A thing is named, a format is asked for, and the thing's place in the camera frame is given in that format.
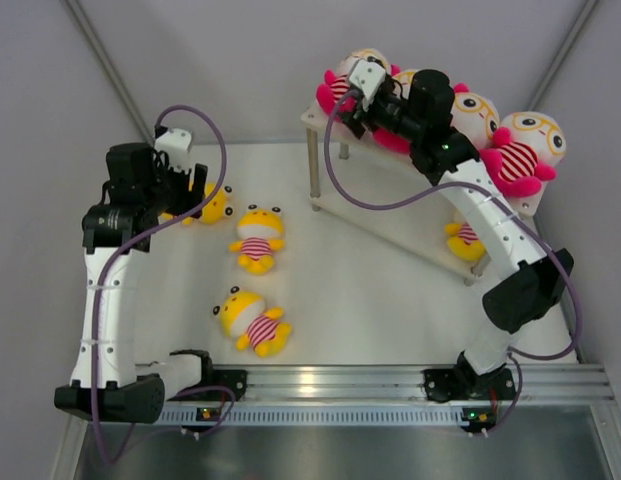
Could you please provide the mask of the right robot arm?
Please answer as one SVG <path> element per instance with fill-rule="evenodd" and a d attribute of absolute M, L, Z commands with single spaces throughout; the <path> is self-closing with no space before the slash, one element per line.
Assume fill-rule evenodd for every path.
<path fill-rule="evenodd" d="M 372 127 L 407 140 L 412 165 L 431 186 L 390 204 L 363 202 L 336 183 L 339 194 L 360 208 L 387 211 L 440 192 L 478 235 L 498 271 L 499 283 L 482 298 L 486 326 L 447 369 L 446 382 L 429 393 L 439 402 L 455 393 L 481 396 L 496 385 L 519 330 L 544 317 L 564 292 L 575 292 L 573 258 L 565 249 L 553 250 L 506 204 L 496 178 L 488 173 L 487 157 L 452 124 L 455 92 L 446 74 L 416 72 L 408 96 L 401 98 L 383 66 L 360 60 L 347 82 L 341 99 L 352 99 L 354 105 L 349 111 L 333 108 L 329 118 L 340 118 L 356 138 Z"/>

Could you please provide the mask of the yellow plush sideways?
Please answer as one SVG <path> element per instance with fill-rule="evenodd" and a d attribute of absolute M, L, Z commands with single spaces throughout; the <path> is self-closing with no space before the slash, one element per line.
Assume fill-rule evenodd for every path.
<path fill-rule="evenodd" d="M 206 198 L 210 195 L 210 193 L 214 190 L 215 188 L 215 182 L 206 182 L 204 190 L 203 190 L 203 194 L 202 194 L 202 199 Z M 193 181 L 189 182 L 188 185 L 188 199 L 192 200 L 190 203 L 192 203 L 193 205 L 196 205 L 198 203 L 200 203 L 202 201 L 202 199 L 195 198 L 192 199 L 192 188 L 193 188 Z M 231 217 L 234 214 L 234 207 L 232 205 L 232 195 L 233 195 L 233 189 L 229 186 L 229 185 L 222 185 L 220 187 L 220 189 L 218 190 L 218 192 L 212 196 L 212 199 L 204 206 L 204 208 L 202 208 L 199 212 L 198 212 L 198 216 L 192 217 L 189 216 L 187 218 L 185 218 L 184 220 L 181 221 L 182 225 L 184 226 L 188 226 L 193 224 L 194 222 L 199 222 L 201 224 L 214 224 L 222 219 Z M 177 209 L 176 214 L 171 213 L 171 211 L 166 211 L 164 213 L 162 213 L 159 216 L 159 219 L 161 221 L 168 221 L 171 220 L 172 218 L 174 218 L 175 216 L 183 213 L 181 210 L 183 211 L 187 211 L 191 206 L 188 204 L 188 202 L 186 202 L 186 204 L 181 207 L 180 209 Z"/>

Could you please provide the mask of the yellow plush front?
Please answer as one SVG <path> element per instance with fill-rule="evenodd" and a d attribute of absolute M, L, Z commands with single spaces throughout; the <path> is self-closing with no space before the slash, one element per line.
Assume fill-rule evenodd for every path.
<path fill-rule="evenodd" d="M 269 307 L 261 294 L 239 286 L 213 307 L 212 315 L 238 351 L 251 349 L 260 358 L 281 353 L 292 333 L 282 307 Z"/>

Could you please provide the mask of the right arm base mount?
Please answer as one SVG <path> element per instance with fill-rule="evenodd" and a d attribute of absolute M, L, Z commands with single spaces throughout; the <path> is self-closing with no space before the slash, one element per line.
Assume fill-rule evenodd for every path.
<path fill-rule="evenodd" d="M 423 380 L 427 399 L 437 403 L 513 400 L 516 393 L 516 382 L 505 366 L 483 375 L 472 369 L 431 368 L 423 371 Z"/>

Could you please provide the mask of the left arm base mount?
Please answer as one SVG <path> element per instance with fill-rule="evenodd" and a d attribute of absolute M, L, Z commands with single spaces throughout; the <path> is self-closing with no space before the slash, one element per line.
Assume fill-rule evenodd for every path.
<path fill-rule="evenodd" d="M 241 400 L 247 390 L 247 371 L 242 369 L 221 369 L 206 373 L 203 379 L 177 396 L 181 401 L 204 401 L 204 402 L 228 402 L 231 397 L 225 390 L 218 387 L 226 387 L 234 394 L 235 400 Z"/>

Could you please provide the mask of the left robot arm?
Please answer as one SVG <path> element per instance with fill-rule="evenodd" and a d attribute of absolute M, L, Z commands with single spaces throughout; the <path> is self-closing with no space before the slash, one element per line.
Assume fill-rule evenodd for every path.
<path fill-rule="evenodd" d="M 82 338 L 57 409 L 91 422 L 154 423 L 171 390 L 159 372 L 134 362 L 138 284 L 159 218 L 198 212 L 206 166 L 190 144 L 158 140 L 111 147 L 99 202 L 82 219 L 86 305 Z"/>

